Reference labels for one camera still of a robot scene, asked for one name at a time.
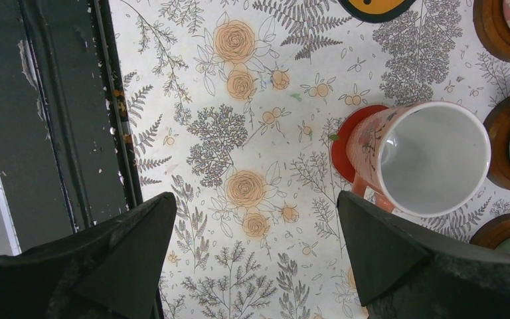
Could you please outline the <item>brown wooden coaster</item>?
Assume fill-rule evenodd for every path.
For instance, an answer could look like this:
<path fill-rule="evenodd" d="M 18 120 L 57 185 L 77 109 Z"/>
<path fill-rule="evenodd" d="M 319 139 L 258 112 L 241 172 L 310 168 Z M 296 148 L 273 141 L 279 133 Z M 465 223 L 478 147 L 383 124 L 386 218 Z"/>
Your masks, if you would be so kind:
<path fill-rule="evenodd" d="M 510 96 L 498 103 L 483 121 L 491 144 L 487 178 L 510 191 Z"/>
<path fill-rule="evenodd" d="M 510 213 L 498 216 L 484 224 L 469 240 L 472 245 L 496 249 L 510 239 Z"/>
<path fill-rule="evenodd" d="M 484 48 L 494 57 L 510 62 L 510 28 L 502 1 L 474 1 L 473 23 Z"/>

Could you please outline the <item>brown wooden coaster top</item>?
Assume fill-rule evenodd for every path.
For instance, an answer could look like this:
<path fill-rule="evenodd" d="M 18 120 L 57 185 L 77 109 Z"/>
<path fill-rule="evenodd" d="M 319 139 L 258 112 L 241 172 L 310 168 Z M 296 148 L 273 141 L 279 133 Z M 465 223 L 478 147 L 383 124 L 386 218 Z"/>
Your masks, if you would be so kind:
<path fill-rule="evenodd" d="M 494 57 L 510 62 L 510 28 L 502 1 L 474 1 L 473 23 L 484 48 Z"/>

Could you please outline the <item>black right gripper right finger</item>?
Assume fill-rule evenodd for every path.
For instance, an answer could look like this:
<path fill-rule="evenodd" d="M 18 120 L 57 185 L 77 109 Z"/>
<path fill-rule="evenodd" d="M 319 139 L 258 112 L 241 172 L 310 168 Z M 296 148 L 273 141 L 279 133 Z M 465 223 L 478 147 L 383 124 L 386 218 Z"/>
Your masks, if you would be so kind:
<path fill-rule="evenodd" d="M 370 318 L 510 318 L 510 254 L 441 235 L 349 191 L 337 212 Z"/>

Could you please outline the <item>red round coaster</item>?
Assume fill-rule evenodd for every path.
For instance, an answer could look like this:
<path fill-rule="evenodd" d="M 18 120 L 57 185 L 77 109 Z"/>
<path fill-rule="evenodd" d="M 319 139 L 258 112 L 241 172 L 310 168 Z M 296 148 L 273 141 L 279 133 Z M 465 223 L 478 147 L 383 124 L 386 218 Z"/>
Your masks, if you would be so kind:
<path fill-rule="evenodd" d="M 337 173 L 348 182 L 353 183 L 355 179 L 355 168 L 349 161 L 347 156 L 347 143 L 356 126 L 368 116 L 371 116 L 382 110 L 386 110 L 388 106 L 382 104 L 374 104 L 358 109 L 350 114 L 339 128 L 330 147 L 331 162 Z"/>

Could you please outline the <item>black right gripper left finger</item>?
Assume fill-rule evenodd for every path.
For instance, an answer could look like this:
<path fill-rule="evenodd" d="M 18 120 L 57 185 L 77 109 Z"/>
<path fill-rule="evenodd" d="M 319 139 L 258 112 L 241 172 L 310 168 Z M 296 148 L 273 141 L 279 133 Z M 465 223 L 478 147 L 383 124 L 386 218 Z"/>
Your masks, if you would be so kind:
<path fill-rule="evenodd" d="M 162 318 L 159 279 L 176 214 L 165 192 L 71 236 L 0 255 L 0 318 Z"/>

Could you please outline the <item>pink mug white inside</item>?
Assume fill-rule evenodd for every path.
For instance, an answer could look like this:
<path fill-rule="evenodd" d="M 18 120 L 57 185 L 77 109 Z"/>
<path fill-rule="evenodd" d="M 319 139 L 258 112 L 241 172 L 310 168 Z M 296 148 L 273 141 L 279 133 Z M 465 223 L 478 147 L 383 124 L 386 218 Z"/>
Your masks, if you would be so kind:
<path fill-rule="evenodd" d="M 347 119 L 341 151 L 352 190 L 415 217 L 439 217 L 467 203 L 489 171 L 491 144 L 467 108 L 444 101 L 373 105 Z"/>

